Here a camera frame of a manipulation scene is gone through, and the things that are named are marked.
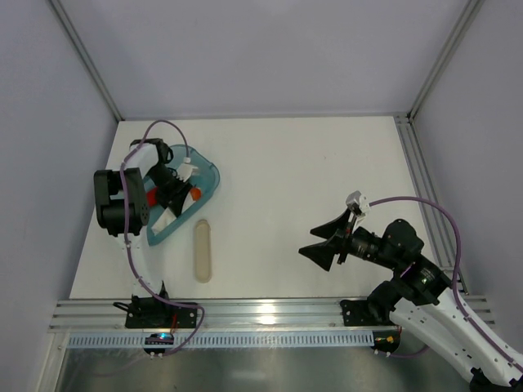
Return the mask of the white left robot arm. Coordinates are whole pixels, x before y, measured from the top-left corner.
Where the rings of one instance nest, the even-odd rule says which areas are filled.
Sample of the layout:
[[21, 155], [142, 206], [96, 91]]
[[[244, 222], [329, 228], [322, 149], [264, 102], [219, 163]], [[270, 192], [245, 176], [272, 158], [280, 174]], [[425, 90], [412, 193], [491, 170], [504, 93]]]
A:
[[173, 159], [172, 148], [160, 138], [134, 140], [118, 170], [94, 174], [98, 225], [117, 240], [134, 278], [130, 302], [114, 303], [126, 312], [127, 328], [169, 327], [180, 309], [170, 303], [161, 273], [148, 260], [150, 204], [144, 185], [145, 179], [153, 181], [157, 204], [163, 208], [156, 226], [167, 227], [182, 214], [197, 170], [188, 147], [176, 168], [168, 166]]

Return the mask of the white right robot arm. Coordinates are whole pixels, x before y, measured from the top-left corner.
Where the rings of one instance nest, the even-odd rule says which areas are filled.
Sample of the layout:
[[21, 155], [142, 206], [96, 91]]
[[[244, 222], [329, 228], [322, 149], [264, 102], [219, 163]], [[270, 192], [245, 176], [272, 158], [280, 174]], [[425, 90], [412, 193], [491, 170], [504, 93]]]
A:
[[391, 279], [350, 314], [407, 329], [459, 372], [471, 391], [520, 391], [521, 353], [464, 304], [445, 272], [422, 254], [424, 243], [414, 227], [397, 219], [377, 236], [358, 225], [362, 216], [360, 208], [347, 208], [311, 230], [321, 242], [298, 251], [325, 271], [348, 256], [391, 270]]

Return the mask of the white paper napkin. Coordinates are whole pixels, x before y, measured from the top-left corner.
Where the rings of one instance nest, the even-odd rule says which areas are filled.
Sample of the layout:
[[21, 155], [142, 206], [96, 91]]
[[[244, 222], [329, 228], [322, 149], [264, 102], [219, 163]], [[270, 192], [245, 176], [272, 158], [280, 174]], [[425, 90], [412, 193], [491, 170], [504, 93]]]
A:
[[188, 193], [183, 201], [181, 213], [178, 216], [176, 216], [170, 208], [166, 208], [163, 212], [160, 213], [158, 219], [152, 224], [152, 233], [158, 236], [160, 234], [170, 234], [175, 229], [175, 225], [176, 223], [178, 223], [182, 214], [185, 213], [193, 205], [194, 199], [191, 193]]

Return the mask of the orange plastic spoon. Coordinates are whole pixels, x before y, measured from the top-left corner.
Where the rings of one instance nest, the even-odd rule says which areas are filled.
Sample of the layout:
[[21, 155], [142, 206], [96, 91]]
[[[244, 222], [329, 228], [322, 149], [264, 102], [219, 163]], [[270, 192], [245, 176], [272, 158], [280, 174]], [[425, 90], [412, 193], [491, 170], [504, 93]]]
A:
[[192, 188], [190, 190], [190, 194], [194, 201], [198, 201], [202, 197], [202, 191], [201, 191], [201, 189], [199, 189], [197, 187]]

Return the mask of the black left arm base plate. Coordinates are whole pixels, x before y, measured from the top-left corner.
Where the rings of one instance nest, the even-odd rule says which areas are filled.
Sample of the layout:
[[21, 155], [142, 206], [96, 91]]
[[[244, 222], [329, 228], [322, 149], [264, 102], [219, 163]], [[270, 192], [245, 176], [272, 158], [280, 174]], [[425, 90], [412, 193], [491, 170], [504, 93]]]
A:
[[126, 314], [125, 328], [196, 328], [199, 304], [171, 300], [164, 284], [153, 294], [141, 286], [146, 294], [132, 294], [127, 302], [115, 301], [112, 306]]

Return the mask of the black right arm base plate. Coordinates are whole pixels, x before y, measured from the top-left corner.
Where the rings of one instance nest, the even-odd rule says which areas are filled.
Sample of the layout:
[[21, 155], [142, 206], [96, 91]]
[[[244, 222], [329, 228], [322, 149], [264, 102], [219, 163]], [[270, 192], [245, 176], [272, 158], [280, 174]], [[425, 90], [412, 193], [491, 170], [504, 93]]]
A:
[[364, 300], [340, 301], [346, 327], [392, 326], [390, 312], [401, 299], [391, 282], [378, 285]]

